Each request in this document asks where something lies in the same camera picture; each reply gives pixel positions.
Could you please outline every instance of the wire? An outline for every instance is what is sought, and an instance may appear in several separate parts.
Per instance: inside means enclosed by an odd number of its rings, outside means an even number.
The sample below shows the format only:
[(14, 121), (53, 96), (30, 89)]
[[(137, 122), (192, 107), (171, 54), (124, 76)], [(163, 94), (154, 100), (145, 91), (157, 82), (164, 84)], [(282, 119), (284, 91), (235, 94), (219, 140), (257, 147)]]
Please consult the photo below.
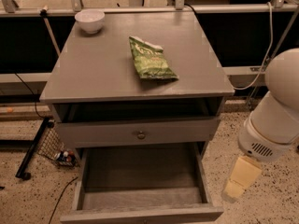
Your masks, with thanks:
[(259, 70), (259, 73), (256, 75), (256, 77), (253, 79), (253, 81), (246, 87), (242, 87), (242, 88), (238, 88), (238, 87), (234, 87), (235, 90), (238, 90), (238, 91), (243, 91), (245, 89), (248, 89), (250, 88), (256, 81), (257, 79), (259, 78), (260, 74), (262, 73), (263, 71), (263, 68), (265, 67), (265, 64), (266, 64), (266, 59), (268, 58), (268, 54), (269, 54), (269, 51), (270, 49), (272, 48), (272, 44), (273, 44), (273, 23), (272, 23), (272, 5), (271, 3), (267, 3), (267, 5), (269, 6), (269, 22), (270, 22), (270, 44), (269, 44), (269, 47), (268, 47), (268, 50), (267, 52), (265, 53), (264, 57), (263, 57), (263, 62), (262, 62), (262, 65), (260, 67), (260, 70)]
[(189, 7), (189, 8), (191, 8), (192, 9), (192, 11), (194, 12), (194, 15), (196, 16), (197, 14), (196, 14), (196, 11), (195, 11), (195, 9), (194, 9), (194, 7), (192, 7), (190, 4), (184, 4), (185, 6), (187, 6), (187, 7)]
[[(31, 90), (31, 88), (28, 86), (28, 84), (17, 74), (17, 73), (14, 73), (17, 78), (27, 87), (27, 89), (33, 94), (35, 95), (35, 93)], [(41, 117), (42, 119), (44, 119), (45, 117), (41, 116), (38, 111), (37, 111), (37, 104), (36, 104), (36, 101), (35, 101), (35, 110), (36, 110), (36, 114)]]
[(64, 187), (64, 190), (63, 190), (62, 193), (60, 194), (60, 196), (59, 196), (59, 198), (58, 198), (58, 200), (57, 200), (57, 203), (56, 203), (56, 205), (55, 205), (55, 207), (54, 207), (54, 210), (53, 210), (53, 212), (52, 212), (52, 215), (50, 216), (49, 224), (52, 222), (52, 219), (53, 219), (53, 216), (54, 216), (55, 211), (56, 211), (56, 209), (57, 209), (57, 206), (58, 206), (58, 204), (59, 204), (59, 201), (62, 199), (65, 190), (66, 190), (67, 187), (68, 187), (69, 185), (71, 185), (77, 178), (78, 178), (78, 177), (75, 177), (74, 179), (72, 179), (71, 181), (69, 181), (69, 182), (66, 184), (66, 186)]

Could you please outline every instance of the speckled floor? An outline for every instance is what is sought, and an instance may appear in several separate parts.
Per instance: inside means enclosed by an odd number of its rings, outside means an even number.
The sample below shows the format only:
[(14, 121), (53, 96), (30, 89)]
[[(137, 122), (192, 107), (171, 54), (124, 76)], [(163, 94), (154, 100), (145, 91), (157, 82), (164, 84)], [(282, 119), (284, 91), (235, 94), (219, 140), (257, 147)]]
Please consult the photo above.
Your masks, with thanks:
[[(263, 163), (263, 174), (236, 203), (227, 203), (221, 192), (235, 159), (242, 155), (237, 148), (237, 134), (249, 111), (243, 101), (228, 101), (221, 113), (220, 127), (209, 143), (203, 164), (208, 190), (214, 205), (222, 205), (224, 213), (217, 224), (296, 224), (299, 223), (299, 154), (298, 142), (273, 163)], [(18, 133), (34, 133), (32, 121), (21, 122)], [(0, 131), (7, 127), (0, 122)], [(49, 223), (54, 206), (66, 184), (78, 176), (78, 167), (57, 168), (46, 158), (35, 154), (28, 172), (32, 178), (15, 177), (25, 152), (0, 150), (0, 223)], [(75, 183), (60, 200), (51, 221), (60, 223), (61, 215), (69, 213)]]

